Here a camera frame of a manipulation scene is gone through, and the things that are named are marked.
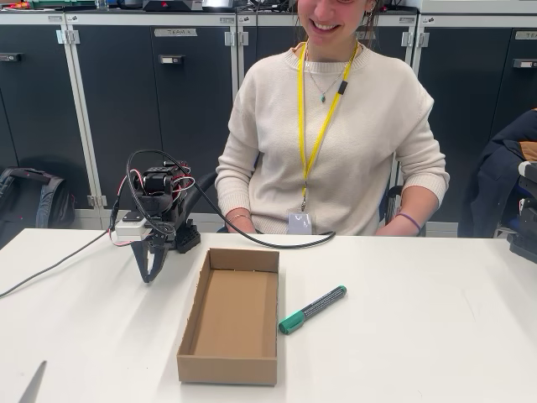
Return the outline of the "person's left hand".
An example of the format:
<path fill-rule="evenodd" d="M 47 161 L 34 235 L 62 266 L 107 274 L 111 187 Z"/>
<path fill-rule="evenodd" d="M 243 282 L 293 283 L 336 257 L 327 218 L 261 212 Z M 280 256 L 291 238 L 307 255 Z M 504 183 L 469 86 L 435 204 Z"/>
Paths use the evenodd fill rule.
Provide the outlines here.
<path fill-rule="evenodd" d="M 376 236 L 414 237 L 418 235 L 420 228 L 408 218 L 397 216 L 387 225 L 378 229 Z"/>

